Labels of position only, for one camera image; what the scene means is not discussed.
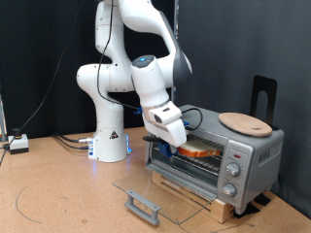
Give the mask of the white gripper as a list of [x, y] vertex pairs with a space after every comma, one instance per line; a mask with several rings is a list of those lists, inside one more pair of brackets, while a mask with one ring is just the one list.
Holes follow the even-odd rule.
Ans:
[[180, 119], [164, 125], [145, 121], [145, 127], [150, 133], [174, 147], [179, 147], [187, 141], [186, 129]]

